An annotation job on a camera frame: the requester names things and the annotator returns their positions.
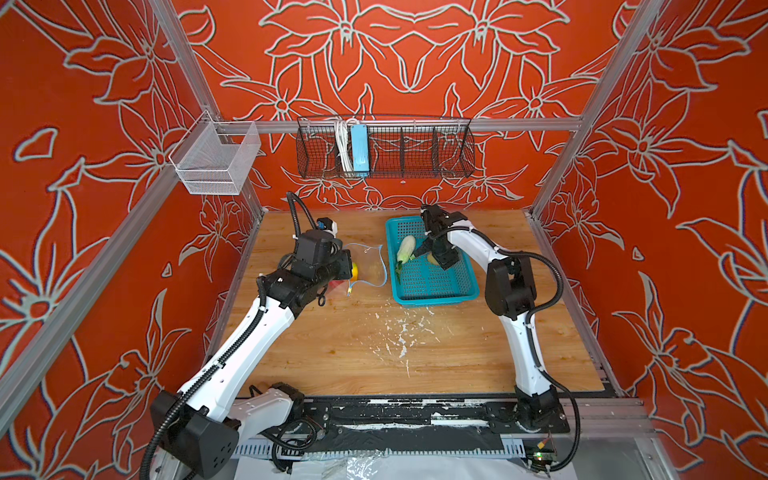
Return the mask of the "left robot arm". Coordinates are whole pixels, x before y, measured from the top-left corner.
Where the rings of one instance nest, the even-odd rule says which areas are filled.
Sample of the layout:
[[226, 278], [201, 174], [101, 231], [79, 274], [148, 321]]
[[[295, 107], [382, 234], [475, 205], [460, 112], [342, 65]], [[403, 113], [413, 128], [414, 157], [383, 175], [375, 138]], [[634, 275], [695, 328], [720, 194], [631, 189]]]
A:
[[[257, 279], [258, 295], [246, 316], [201, 370], [151, 405], [155, 432], [144, 450], [138, 476], [152, 475], [155, 454], [163, 449], [185, 465], [188, 477], [210, 479], [231, 458], [238, 442], [256, 435], [281, 451], [300, 452], [316, 439], [316, 423], [303, 414], [303, 396], [275, 384], [245, 399], [239, 392], [271, 345], [311, 303], [324, 305], [331, 283], [353, 276], [351, 253], [337, 237], [335, 222], [315, 219], [293, 193], [286, 194], [294, 247], [275, 271]], [[310, 224], [303, 230], [299, 217]]]

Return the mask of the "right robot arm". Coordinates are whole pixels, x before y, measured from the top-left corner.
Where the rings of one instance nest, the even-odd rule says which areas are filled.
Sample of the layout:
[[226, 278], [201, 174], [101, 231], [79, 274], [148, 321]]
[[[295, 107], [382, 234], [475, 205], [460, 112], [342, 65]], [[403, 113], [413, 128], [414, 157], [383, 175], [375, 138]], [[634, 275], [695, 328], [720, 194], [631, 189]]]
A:
[[[538, 340], [536, 315], [555, 306], [562, 298], [565, 282], [558, 267], [545, 256], [530, 251], [512, 251], [477, 229], [460, 212], [448, 212], [438, 205], [424, 204], [420, 216], [425, 240], [419, 256], [431, 253], [443, 269], [452, 267], [465, 253], [486, 275], [484, 298], [505, 330], [515, 368], [514, 422], [527, 433], [538, 433], [565, 415], [559, 395], [564, 394], [573, 409], [573, 441], [560, 460], [550, 453], [528, 453], [525, 467], [547, 476], [569, 466], [578, 451], [582, 433], [579, 406], [574, 394], [547, 370]], [[537, 302], [531, 262], [546, 266], [556, 290], [546, 302]]]

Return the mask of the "dark eggplant toy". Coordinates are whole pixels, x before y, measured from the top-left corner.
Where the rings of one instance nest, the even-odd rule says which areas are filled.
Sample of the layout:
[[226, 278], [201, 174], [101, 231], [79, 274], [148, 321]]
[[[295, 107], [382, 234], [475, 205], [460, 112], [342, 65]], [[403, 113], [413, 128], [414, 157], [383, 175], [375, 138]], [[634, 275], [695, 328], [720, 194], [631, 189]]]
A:
[[416, 258], [419, 258], [423, 255], [426, 255], [431, 252], [431, 246], [428, 242], [421, 243], [417, 248], [414, 249], [414, 251], [411, 254], [410, 259], [415, 260]]

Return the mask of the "clear zip top bag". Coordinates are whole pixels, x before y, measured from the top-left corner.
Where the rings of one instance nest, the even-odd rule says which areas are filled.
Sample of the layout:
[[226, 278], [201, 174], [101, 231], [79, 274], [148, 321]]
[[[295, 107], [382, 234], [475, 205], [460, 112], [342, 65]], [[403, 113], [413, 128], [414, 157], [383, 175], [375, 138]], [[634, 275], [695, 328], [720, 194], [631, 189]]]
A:
[[356, 299], [370, 290], [376, 292], [389, 282], [389, 270], [382, 244], [349, 243], [352, 263], [360, 268], [360, 280], [332, 281], [328, 290], [329, 300]]

